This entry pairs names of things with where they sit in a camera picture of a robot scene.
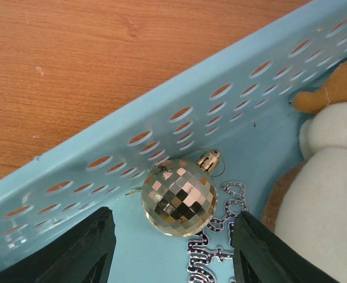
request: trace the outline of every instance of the white plush toy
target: white plush toy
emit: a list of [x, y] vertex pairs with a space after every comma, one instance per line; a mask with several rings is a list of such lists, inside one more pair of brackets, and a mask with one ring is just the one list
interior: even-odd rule
[[308, 162], [283, 198], [275, 234], [347, 283], [347, 103], [331, 105], [307, 121], [299, 140]]

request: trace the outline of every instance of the blue plastic basket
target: blue plastic basket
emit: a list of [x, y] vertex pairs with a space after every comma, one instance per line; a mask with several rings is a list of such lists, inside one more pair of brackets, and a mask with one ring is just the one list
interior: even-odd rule
[[[143, 214], [140, 194], [125, 193], [142, 184], [153, 164], [218, 148], [227, 166], [215, 182], [244, 183], [247, 207], [258, 217], [275, 180], [301, 161], [304, 116], [290, 99], [321, 85], [344, 58], [347, 0], [316, 0], [36, 157], [0, 180], [0, 270], [109, 206], [117, 236], [109, 282], [195, 282], [187, 270], [191, 240], [157, 232]], [[217, 218], [232, 197], [220, 193]], [[205, 229], [210, 244], [204, 257], [221, 259], [211, 256], [219, 246], [232, 252], [227, 227], [232, 223], [218, 233]], [[233, 276], [226, 259], [194, 269], [198, 282]]]

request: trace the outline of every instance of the christmas ornament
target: christmas ornament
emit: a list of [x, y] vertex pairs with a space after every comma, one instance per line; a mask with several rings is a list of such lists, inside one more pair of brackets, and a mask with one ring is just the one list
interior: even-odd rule
[[196, 163], [173, 159], [154, 167], [141, 188], [150, 223], [169, 236], [200, 232], [215, 213], [218, 195], [210, 175], [219, 160], [219, 150], [207, 150]]

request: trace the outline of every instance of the brown fabric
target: brown fabric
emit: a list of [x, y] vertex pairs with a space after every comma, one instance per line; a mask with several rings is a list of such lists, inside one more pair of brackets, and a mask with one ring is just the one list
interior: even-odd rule
[[318, 91], [299, 93], [293, 106], [297, 111], [317, 114], [326, 106], [340, 102], [347, 102], [347, 61], [336, 68]]
[[287, 173], [285, 173], [274, 185], [267, 204], [262, 213], [261, 222], [272, 232], [275, 229], [275, 222], [278, 216], [280, 205], [282, 204], [285, 194], [289, 190], [292, 182], [295, 180], [299, 172], [302, 170], [306, 161], [298, 164]]

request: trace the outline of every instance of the wooden table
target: wooden table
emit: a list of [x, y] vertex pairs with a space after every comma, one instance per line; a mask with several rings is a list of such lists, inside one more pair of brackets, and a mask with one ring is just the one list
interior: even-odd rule
[[0, 0], [0, 178], [307, 2]]

